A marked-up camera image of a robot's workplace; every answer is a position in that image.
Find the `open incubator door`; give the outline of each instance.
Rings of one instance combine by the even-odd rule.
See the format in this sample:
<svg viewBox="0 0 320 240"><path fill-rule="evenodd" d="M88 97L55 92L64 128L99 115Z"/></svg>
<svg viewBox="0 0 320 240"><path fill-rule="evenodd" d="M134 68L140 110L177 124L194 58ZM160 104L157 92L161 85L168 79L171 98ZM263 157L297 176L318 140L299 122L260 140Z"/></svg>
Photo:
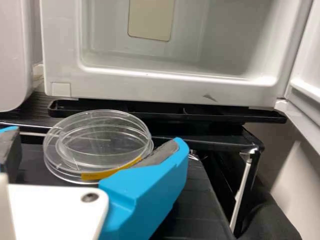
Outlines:
<svg viewBox="0 0 320 240"><path fill-rule="evenodd" d="M320 1L314 0L280 110L320 154Z"/></svg>

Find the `beige panel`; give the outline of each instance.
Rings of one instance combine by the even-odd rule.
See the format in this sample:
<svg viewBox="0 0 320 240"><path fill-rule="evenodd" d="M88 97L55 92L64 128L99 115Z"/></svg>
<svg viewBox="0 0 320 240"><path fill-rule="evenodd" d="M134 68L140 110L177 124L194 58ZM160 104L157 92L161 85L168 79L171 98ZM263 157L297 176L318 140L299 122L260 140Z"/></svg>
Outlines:
<svg viewBox="0 0 320 240"><path fill-rule="evenodd" d="M130 0L129 36L169 41L174 7L175 0Z"/></svg>

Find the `white wall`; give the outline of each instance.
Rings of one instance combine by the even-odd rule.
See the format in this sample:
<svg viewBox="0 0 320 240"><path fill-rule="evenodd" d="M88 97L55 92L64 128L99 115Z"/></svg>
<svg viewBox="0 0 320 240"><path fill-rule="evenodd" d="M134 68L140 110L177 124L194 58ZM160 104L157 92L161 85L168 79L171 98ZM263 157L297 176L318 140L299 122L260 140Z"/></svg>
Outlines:
<svg viewBox="0 0 320 240"><path fill-rule="evenodd" d="M260 179L302 238L320 239L320 156L291 122L246 128L265 144Z"/></svg>

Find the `white plastic part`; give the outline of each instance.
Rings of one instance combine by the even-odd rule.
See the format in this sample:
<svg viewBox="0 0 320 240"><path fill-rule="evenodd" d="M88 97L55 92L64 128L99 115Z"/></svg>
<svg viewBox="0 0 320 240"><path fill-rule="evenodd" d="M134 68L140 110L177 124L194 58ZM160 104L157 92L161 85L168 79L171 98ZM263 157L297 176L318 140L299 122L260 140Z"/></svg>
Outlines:
<svg viewBox="0 0 320 240"><path fill-rule="evenodd" d="M42 0L45 91L71 97L273 107L311 0L176 0L169 41L128 35L130 0Z"/></svg>
<svg viewBox="0 0 320 240"><path fill-rule="evenodd" d="M242 197L243 197L244 192L245 192L245 186L246 186L246 182L247 182L247 179L248 179L248 174L249 174L250 167L251 167L251 160L248 159L245 162L245 167L244 167L244 171L243 171L243 175L242 175L242 179L241 179L239 190L235 195L235 205L234 205L233 212L232 212L232 217L231 217L231 220L230 220L230 228L231 228L232 232L235 230L235 227L236 227L238 213L239 213L240 205L241 205L241 202L242 202Z"/></svg>
<svg viewBox="0 0 320 240"><path fill-rule="evenodd" d="M0 0L0 112L18 107L33 88L42 60L38 0Z"/></svg>
<svg viewBox="0 0 320 240"><path fill-rule="evenodd" d="M8 190L16 239L98 239L109 207L104 191L18 184L9 184ZM88 193L97 194L98 199L83 202L82 197Z"/></svg>
<svg viewBox="0 0 320 240"><path fill-rule="evenodd" d="M8 193L8 176L5 173L0 173L0 213L1 239L15 240L15 228Z"/></svg>

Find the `petri dish lid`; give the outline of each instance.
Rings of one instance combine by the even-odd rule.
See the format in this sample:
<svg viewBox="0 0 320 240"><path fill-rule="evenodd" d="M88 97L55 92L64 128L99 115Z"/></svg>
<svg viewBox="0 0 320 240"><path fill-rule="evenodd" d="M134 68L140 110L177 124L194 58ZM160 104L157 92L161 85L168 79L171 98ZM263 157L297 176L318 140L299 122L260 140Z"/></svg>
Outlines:
<svg viewBox="0 0 320 240"><path fill-rule="evenodd" d="M47 168L57 177L79 184L98 183L100 177L145 158L153 148L143 121L117 110L69 116L53 126L43 141Z"/></svg>

